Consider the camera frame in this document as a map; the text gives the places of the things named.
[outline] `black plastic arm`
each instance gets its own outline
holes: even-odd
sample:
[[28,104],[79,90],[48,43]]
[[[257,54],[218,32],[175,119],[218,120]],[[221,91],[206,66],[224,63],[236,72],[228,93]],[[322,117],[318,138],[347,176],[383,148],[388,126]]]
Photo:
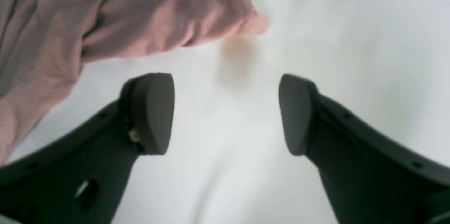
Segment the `black plastic arm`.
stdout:
[[279,102],[286,143],[318,168],[341,224],[450,223],[450,169],[424,158],[284,75]]
[[22,224],[109,224],[140,155],[164,155],[172,76],[125,84],[121,98],[44,149],[0,168],[0,214]]

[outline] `pink fabric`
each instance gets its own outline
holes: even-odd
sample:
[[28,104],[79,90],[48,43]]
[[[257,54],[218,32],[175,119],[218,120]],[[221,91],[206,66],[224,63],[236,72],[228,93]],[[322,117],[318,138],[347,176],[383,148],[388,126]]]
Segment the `pink fabric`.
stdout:
[[82,65],[261,34],[251,0],[0,0],[0,163]]

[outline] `black plastic part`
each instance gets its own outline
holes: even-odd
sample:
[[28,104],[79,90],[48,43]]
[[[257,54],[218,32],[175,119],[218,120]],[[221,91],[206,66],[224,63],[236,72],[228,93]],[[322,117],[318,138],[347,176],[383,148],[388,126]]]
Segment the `black plastic part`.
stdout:
[[281,80],[286,143],[318,167],[339,223],[450,223],[450,169],[378,133],[311,84]]
[[[131,141],[128,125],[140,125],[141,142],[163,146],[152,153],[164,154],[169,143],[172,77],[149,74],[134,82],[138,90],[122,92],[131,100],[121,107],[126,114],[133,111],[130,121],[119,112],[120,99],[52,145],[0,168],[0,214],[22,224],[109,224],[133,163],[143,154]],[[159,105],[170,109],[161,114],[152,108]]]

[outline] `white background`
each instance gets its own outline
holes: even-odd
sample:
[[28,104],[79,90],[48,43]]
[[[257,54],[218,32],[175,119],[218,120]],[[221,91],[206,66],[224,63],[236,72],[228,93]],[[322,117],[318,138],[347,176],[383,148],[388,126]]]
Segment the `white background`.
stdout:
[[135,163],[114,224],[336,223],[317,169],[284,143],[278,83],[294,73],[450,166],[450,0],[254,2],[266,35],[88,65],[10,161],[117,99],[129,78],[172,73],[169,150]]

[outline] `round hole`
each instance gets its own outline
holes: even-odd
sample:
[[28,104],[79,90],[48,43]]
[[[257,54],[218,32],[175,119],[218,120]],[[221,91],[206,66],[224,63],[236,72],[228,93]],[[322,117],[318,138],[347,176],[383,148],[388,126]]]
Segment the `round hole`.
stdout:
[[413,162],[412,164],[414,168],[423,168],[423,165],[421,163]]
[[98,195],[98,183],[92,179],[84,181],[75,193],[75,202],[80,208],[87,208],[95,201]]
[[36,169],[39,167],[39,164],[37,162],[30,163],[29,165],[25,166],[25,168],[29,171],[32,171],[33,169]]

